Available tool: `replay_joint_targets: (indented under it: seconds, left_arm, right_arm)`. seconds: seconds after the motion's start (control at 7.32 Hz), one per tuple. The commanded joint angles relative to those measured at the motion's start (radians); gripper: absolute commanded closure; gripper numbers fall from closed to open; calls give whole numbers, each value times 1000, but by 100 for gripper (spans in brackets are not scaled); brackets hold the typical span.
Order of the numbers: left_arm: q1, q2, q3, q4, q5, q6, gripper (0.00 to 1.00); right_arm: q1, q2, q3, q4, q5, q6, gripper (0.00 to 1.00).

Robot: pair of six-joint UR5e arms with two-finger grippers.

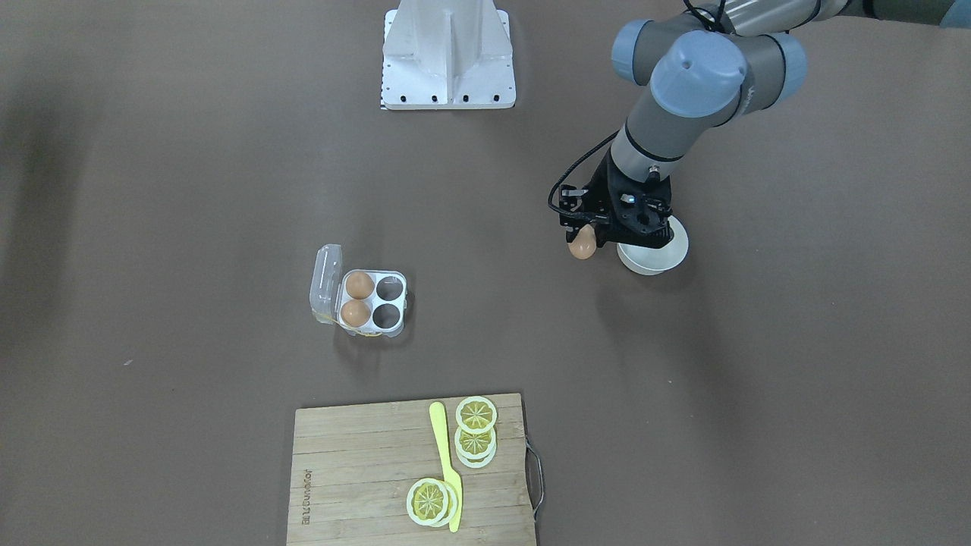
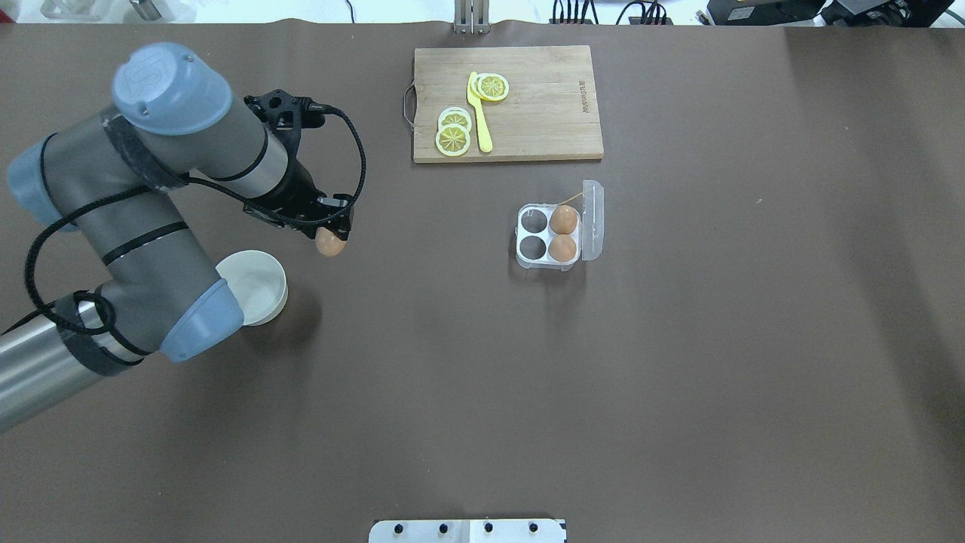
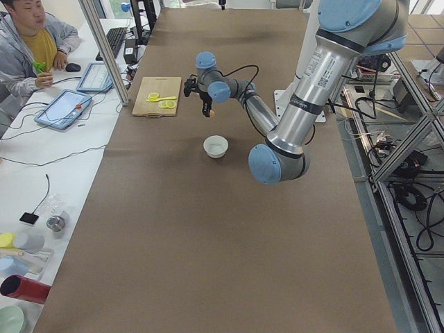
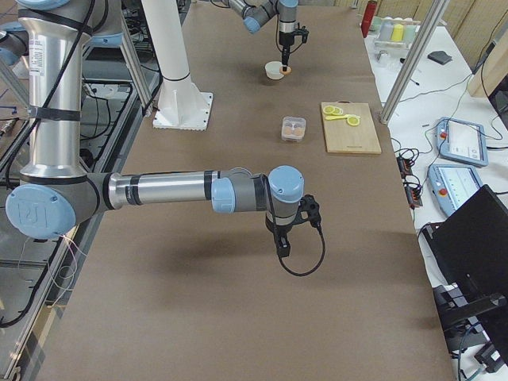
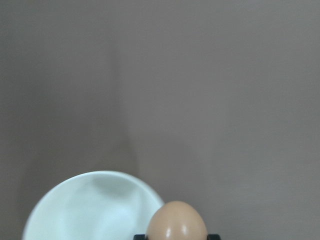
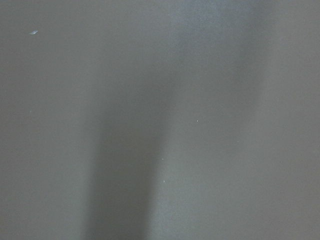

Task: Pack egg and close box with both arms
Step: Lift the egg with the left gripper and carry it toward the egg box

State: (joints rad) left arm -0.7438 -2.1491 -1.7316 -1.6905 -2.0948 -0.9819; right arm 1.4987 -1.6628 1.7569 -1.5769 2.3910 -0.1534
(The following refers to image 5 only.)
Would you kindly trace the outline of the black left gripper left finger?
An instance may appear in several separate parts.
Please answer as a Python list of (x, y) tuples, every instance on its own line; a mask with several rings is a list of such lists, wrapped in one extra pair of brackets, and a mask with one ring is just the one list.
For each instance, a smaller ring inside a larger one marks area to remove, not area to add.
[(145, 234), (135, 234), (133, 240), (148, 240), (148, 237)]

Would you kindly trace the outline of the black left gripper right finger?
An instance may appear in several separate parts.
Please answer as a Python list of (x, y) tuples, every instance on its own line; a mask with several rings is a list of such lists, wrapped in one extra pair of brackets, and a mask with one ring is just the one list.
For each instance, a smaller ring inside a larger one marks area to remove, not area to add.
[(207, 240), (221, 240), (221, 237), (219, 234), (208, 234)]

